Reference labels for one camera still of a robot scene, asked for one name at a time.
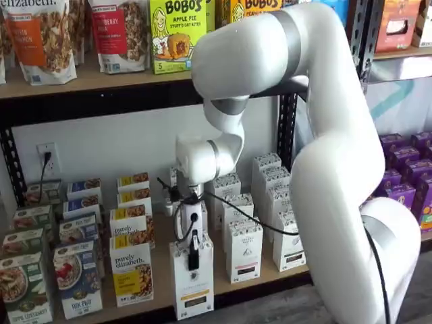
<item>snack box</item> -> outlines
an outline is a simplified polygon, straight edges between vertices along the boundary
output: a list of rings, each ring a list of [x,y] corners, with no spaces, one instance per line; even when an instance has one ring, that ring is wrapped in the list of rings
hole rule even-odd
[[[213,243],[204,233],[198,245],[199,268],[189,271],[189,250],[182,244],[169,244],[171,286],[177,320],[213,311]]]
[[[102,224],[101,206],[97,195],[79,198],[63,203],[63,219],[68,220],[78,216],[95,213],[96,221]]]
[[[122,192],[117,195],[117,205],[119,208],[143,206],[146,215],[153,215],[151,207],[150,189],[139,189],[131,192]]]
[[[229,223],[227,274],[231,284],[258,278],[261,274],[263,228],[251,220]]]
[[[287,233],[298,232],[293,211],[279,213],[275,218],[274,226]],[[275,232],[274,238],[273,261],[279,272],[306,264],[306,256],[299,235],[289,236]]]
[[[55,241],[57,223],[54,220],[52,205],[17,209],[12,217],[12,224],[16,230],[42,226],[45,228],[48,241]]]
[[[254,217],[254,202],[251,194],[238,194],[236,196],[226,196],[225,200],[232,203],[234,206],[239,208],[247,215]],[[228,225],[232,221],[239,221],[247,219],[246,216],[242,215],[241,212],[235,208],[229,206],[225,202],[222,203],[223,216],[222,216],[222,240],[223,240],[223,251],[226,253],[228,249]]]
[[[117,307],[153,299],[150,245],[134,244],[129,235],[109,241]]]
[[[150,0],[152,58],[155,74],[190,70],[194,46],[207,33],[202,0]]]
[[[147,188],[150,188],[149,174],[147,172],[117,179],[117,192],[119,194]]]
[[[53,320],[53,288],[42,252],[1,259],[0,292],[10,323],[44,324]]]
[[[26,200],[30,205],[46,205],[61,203],[61,180],[42,182],[42,198],[39,201],[41,184],[39,182],[28,184]]]
[[[415,192],[416,190],[410,184],[396,184],[395,186],[385,189],[383,196],[397,200],[406,208],[411,209]]]
[[[113,209],[109,214],[109,228],[112,237],[144,232],[140,234],[142,243],[149,243],[151,248],[156,247],[153,216],[145,214],[144,205]]]
[[[385,1],[376,52],[406,49],[411,44],[420,0]]]
[[[53,262],[66,319],[102,309],[95,241],[56,248]]]
[[[67,185],[67,199],[76,200],[96,195],[99,204],[102,204],[101,179],[89,179],[86,181],[73,182]]]

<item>cartoon woman illustration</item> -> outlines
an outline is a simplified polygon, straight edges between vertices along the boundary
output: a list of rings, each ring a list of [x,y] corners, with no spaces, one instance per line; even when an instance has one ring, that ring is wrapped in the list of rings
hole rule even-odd
[[[156,8],[152,16],[153,52],[159,59],[171,59],[168,51],[167,16],[162,8]]]

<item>granola box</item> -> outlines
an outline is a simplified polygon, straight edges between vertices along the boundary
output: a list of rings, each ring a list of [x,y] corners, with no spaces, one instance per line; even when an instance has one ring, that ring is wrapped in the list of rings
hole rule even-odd
[[[56,248],[53,262],[66,319],[102,309],[94,241]]]
[[[150,245],[134,244],[129,235],[109,242],[117,307],[153,299]]]
[[[0,292],[10,323],[44,324],[53,320],[53,297],[41,252],[0,261]]]

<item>white tea box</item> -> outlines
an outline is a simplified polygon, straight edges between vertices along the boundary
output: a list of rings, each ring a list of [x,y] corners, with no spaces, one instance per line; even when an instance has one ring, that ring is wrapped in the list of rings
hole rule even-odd
[[[261,273],[263,228],[251,220],[228,225],[227,274],[232,284],[255,279]]]
[[[229,201],[234,206],[238,207],[239,210],[243,211],[247,215],[254,217],[254,203],[252,201],[252,195],[238,194],[236,196],[226,196],[226,201]],[[222,203],[223,216],[222,216],[222,240],[223,240],[223,251],[226,253],[228,249],[228,225],[232,221],[246,220],[247,217],[241,214],[235,208],[229,206],[225,202]]]
[[[275,218],[275,227],[288,233],[296,233],[297,224],[294,212],[279,213]],[[293,269],[306,264],[302,241],[299,235],[290,236],[274,233],[273,261],[279,272]]]
[[[213,311],[213,243],[204,233],[198,246],[199,268],[188,269],[189,249],[169,244],[171,281],[177,320]]]
[[[290,185],[280,186],[276,188],[269,189],[266,195],[266,211],[265,214],[268,215],[268,224],[275,226],[275,218],[279,213],[283,211],[291,211],[291,198],[290,198]],[[273,242],[273,234],[269,228],[264,229],[266,237],[268,237],[270,243]]]
[[[242,184],[240,178],[236,173],[230,173],[223,177],[216,178],[210,182],[209,191],[218,197],[235,196],[240,194]],[[209,199],[209,210],[211,222],[214,230],[221,230],[222,228],[222,203],[220,200],[211,197]]]

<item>floor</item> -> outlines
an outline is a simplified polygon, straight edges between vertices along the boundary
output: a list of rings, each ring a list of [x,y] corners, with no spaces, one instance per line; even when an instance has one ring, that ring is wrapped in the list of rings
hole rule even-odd
[[[420,256],[398,324],[432,323],[432,252]],[[216,310],[182,324],[334,324],[312,286]]]

